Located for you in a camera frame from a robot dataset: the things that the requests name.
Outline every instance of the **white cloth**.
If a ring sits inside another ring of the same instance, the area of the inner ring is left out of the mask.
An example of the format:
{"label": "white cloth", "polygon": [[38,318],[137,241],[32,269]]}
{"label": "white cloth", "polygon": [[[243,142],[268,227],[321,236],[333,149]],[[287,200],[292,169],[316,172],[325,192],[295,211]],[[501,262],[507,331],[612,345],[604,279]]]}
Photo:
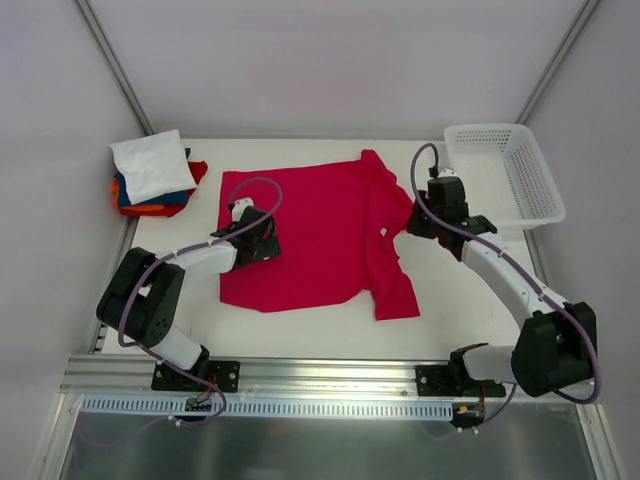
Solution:
{"label": "white cloth", "polygon": [[109,146],[132,205],[165,193],[196,188],[178,130]]}

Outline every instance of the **plastic basket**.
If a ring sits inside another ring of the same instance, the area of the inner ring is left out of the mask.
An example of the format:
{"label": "plastic basket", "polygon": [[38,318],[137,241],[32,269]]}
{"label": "plastic basket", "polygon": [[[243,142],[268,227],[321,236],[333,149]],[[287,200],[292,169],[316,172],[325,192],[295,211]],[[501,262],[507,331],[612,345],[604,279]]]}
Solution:
{"label": "plastic basket", "polygon": [[473,215],[496,227],[530,229],[565,217],[538,143],[524,125],[459,125],[444,131],[451,166]]}

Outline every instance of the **table surface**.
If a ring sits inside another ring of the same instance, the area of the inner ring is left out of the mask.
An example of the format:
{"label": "table surface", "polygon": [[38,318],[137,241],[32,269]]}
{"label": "table surface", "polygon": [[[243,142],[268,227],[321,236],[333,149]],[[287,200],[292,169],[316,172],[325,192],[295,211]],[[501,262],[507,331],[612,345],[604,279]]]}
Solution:
{"label": "table surface", "polygon": [[[209,171],[191,201],[173,218],[141,217],[133,246],[166,252],[206,239],[216,229],[220,182],[226,170],[318,165],[378,152],[398,183],[411,192],[409,166],[423,142],[387,140],[183,140],[191,159]],[[441,163],[447,164],[443,142]],[[433,157],[425,152],[418,169],[426,184]],[[474,205],[491,219],[499,205]],[[533,270],[522,231],[500,232],[512,255]],[[181,293],[175,322],[212,355],[233,357],[360,360],[442,360],[477,342],[513,345],[518,328],[507,309],[476,274],[436,241],[402,233],[395,239],[402,270],[411,278],[421,316],[376,322],[371,294],[363,291],[341,305],[263,314],[218,300],[219,275]],[[109,329],[103,353],[142,353],[122,349]]]}

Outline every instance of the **glass panel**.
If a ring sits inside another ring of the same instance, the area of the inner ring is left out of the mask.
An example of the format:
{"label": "glass panel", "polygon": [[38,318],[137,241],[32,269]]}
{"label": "glass panel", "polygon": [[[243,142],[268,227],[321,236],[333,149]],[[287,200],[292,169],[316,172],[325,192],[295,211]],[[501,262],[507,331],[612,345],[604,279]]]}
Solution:
{"label": "glass panel", "polygon": [[221,417],[196,428],[153,417],[83,414],[62,478],[595,479],[573,405],[513,404],[479,435],[447,423]]}

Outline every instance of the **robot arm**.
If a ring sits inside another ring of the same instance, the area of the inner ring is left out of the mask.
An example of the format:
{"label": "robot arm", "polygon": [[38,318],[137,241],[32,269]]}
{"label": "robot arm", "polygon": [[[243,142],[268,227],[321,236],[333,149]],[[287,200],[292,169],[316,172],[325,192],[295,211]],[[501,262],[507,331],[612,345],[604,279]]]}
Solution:
{"label": "robot arm", "polygon": [[530,284],[502,254],[482,242],[484,239],[500,247],[498,251],[504,248],[491,222],[483,216],[469,216],[464,186],[454,172],[443,171],[427,185],[428,191],[419,193],[429,210],[447,224],[473,233],[479,239],[470,239],[438,225],[417,204],[409,222],[409,233],[437,238],[440,245],[487,283],[521,330],[515,346],[479,344],[453,352],[447,378],[439,378],[438,384],[444,384],[448,394],[463,395],[469,392],[470,385],[491,379],[517,383],[527,394],[536,397],[591,378],[593,366],[580,335],[536,290],[564,306],[587,331],[595,346],[593,310],[585,303],[569,304],[532,274],[533,284]]}
{"label": "robot arm", "polygon": [[[265,212],[253,206],[249,198],[237,200],[230,205],[230,209],[231,224],[212,233],[211,239],[231,234],[265,215]],[[207,370],[209,352],[173,323],[183,283],[195,282],[280,254],[275,221],[271,217],[228,241],[164,262],[138,291],[124,333],[182,370],[204,378],[201,370]],[[156,260],[155,254],[142,248],[127,252],[98,304],[97,316],[100,320],[118,330],[127,299],[142,274]]]}

